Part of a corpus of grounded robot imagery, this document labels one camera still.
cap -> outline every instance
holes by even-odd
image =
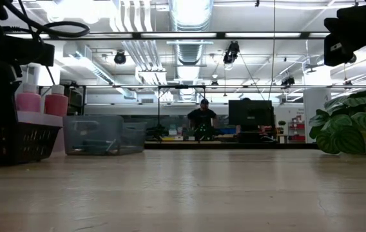
[[[52,86],[52,94],[64,95],[64,86],[61,85]]]
[[[23,92],[37,93],[37,86],[33,84],[23,83]]]
[[[201,102],[200,102],[201,104],[209,104],[209,101],[207,100],[207,99],[203,99],[203,100],[201,100]]]

pink container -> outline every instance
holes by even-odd
[[[37,87],[32,84],[23,84],[23,93],[17,94],[15,106],[19,111],[40,112],[41,96],[36,94]]]
[[[52,94],[46,96],[44,113],[64,117],[67,115],[68,97],[64,96],[64,86],[52,86]]]

fluorescent light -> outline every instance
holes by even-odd
[[[111,106],[110,103],[87,103],[87,106]]]
[[[242,33],[242,32],[237,32],[237,33],[226,33],[226,38],[245,38],[245,37],[250,37],[250,38],[260,38],[260,37],[290,37],[290,38],[296,38],[299,37],[300,33],[299,32],[277,32],[277,33],[273,33],[273,32],[265,32],[265,33],[260,33],[260,32],[256,32],[256,33]]]
[[[32,39],[32,35],[31,34],[7,34],[8,36],[12,36],[12,37],[16,37],[16,38],[21,38],[21,39]],[[47,34],[40,34],[40,38],[41,39],[49,39],[50,36]]]
[[[193,33],[193,32],[172,32],[172,33],[143,33],[141,34],[142,38],[214,38],[216,37],[216,33]]]
[[[94,39],[94,38],[121,38],[121,39],[131,39],[133,38],[133,35],[131,33],[109,33],[109,34],[104,34],[104,33],[90,33],[88,35],[82,36],[81,37],[86,38],[86,39]]]
[[[213,41],[167,41],[168,45],[201,45],[201,44],[214,44]]]
[[[145,86],[145,85],[141,85],[141,86],[120,86],[121,88],[158,88],[158,86],[154,86],[154,85],[151,85],[151,86]]]
[[[212,85],[208,85],[206,86],[206,88],[243,88],[243,86],[212,86]]]
[[[112,86],[86,86],[87,88],[113,88]]]
[[[126,106],[126,105],[138,105],[139,103],[114,103],[114,105],[122,105],[122,106]]]
[[[311,33],[309,35],[309,38],[313,38],[313,37],[326,37],[327,35],[329,35],[330,33]]]
[[[302,96],[300,96],[300,97],[297,97],[297,98],[295,98],[295,99],[288,100],[288,102],[294,102],[294,101],[296,101],[296,100],[298,100],[298,99],[301,99],[302,97],[303,97],[303,95],[302,95]]]

clear plastic container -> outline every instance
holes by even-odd
[[[123,132],[120,116],[67,116],[63,128],[67,155],[119,154]]]
[[[124,123],[119,154],[126,155],[144,151],[146,123]]]

desk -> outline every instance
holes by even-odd
[[[0,231],[366,232],[366,157],[319,150],[58,156],[0,168]]]

